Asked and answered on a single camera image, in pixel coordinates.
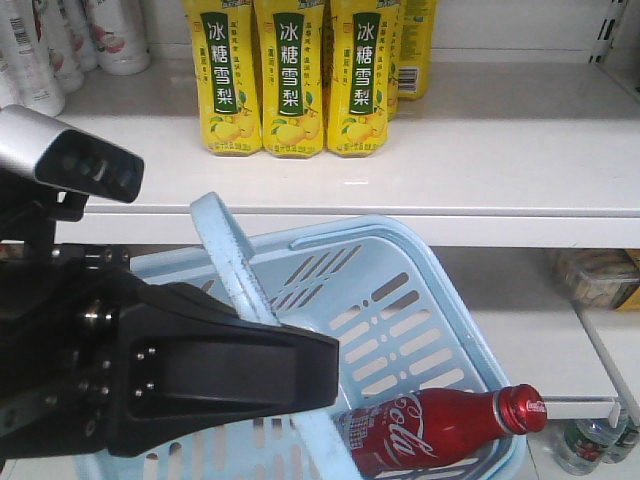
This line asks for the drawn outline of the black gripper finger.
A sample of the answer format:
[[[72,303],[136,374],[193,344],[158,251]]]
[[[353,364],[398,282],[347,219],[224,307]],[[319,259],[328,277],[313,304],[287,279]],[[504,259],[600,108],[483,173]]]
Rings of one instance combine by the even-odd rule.
[[[186,284],[142,285],[117,322],[106,447],[133,457],[189,433],[334,404],[336,339],[239,318]]]

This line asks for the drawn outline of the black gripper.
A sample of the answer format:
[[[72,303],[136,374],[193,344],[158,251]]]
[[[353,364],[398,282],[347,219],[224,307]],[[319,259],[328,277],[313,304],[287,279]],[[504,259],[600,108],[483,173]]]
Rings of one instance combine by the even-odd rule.
[[[131,284],[118,245],[55,245],[59,221],[81,218],[86,196],[4,189],[1,237],[23,253],[1,263],[1,457],[93,453],[115,415],[116,324]]]

